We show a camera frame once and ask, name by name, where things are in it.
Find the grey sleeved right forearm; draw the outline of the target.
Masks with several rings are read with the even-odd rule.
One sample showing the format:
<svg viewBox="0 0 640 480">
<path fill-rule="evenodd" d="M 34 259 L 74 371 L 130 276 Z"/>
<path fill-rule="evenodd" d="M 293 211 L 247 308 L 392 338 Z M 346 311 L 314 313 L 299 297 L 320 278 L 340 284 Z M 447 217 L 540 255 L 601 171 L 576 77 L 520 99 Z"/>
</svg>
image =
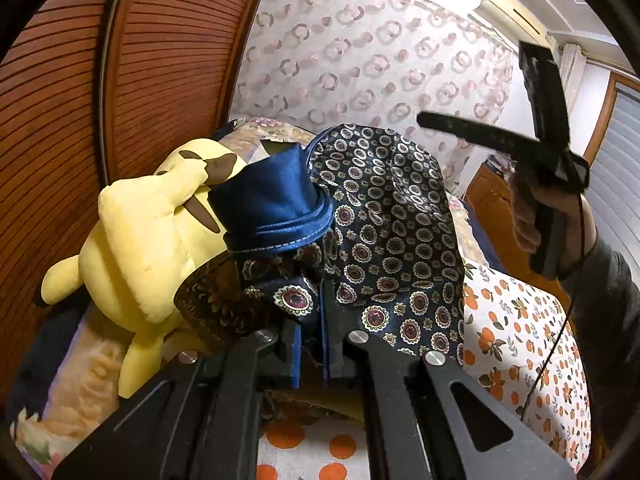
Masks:
<svg viewBox="0 0 640 480">
<path fill-rule="evenodd" d="M 639 439 L 639 289 L 619 252 L 597 240 L 582 270 L 562 286 L 577 292 L 570 315 L 591 396 L 592 417 L 608 448 Z"/>
</svg>

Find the person's right hand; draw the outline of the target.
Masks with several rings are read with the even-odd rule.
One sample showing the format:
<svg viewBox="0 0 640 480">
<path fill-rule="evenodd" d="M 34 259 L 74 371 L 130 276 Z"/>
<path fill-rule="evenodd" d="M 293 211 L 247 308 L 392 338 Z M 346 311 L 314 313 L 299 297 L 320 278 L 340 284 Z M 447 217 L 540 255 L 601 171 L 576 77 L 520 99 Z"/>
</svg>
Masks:
<svg viewBox="0 0 640 480">
<path fill-rule="evenodd" d="M 510 190 L 514 236 L 518 246 L 528 254 L 536 252 L 541 243 L 541 235 L 535 226 L 537 207 L 544 205 L 562 214 L 564 252 L 558 262 L 558 279 L 567 278 L 597 241 L 596 222 L 585 196 L 545 188 L 518 174 L 510 177 Z"/>
</svg>

